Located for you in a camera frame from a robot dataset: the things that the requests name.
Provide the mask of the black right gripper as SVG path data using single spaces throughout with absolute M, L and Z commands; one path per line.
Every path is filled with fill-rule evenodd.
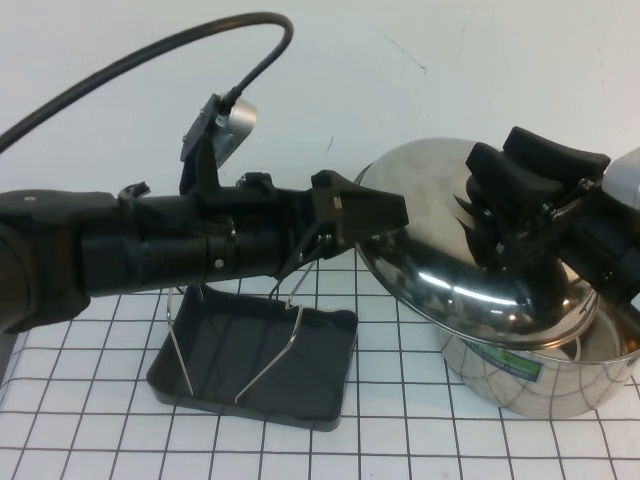
M 521 127 L 501 149 L 475 143 L 465 160 L 467 240 L 505 246 L 516 267 L 555 257 L 612 305 L 630 306 L 639 295 L 639 214 L 592 182 L 610 163 Z

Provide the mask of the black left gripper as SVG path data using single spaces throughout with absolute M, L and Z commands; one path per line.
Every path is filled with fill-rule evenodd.
M 211 174 L 207 218 L 224 227 L 208 240 L 209 282 L 281 280 L 408 224 L 402 195 L 363 187 L 333 170 L 312 175 L 306 190 L 278 188 L 264 172 L 250 172 L 234 186 Z

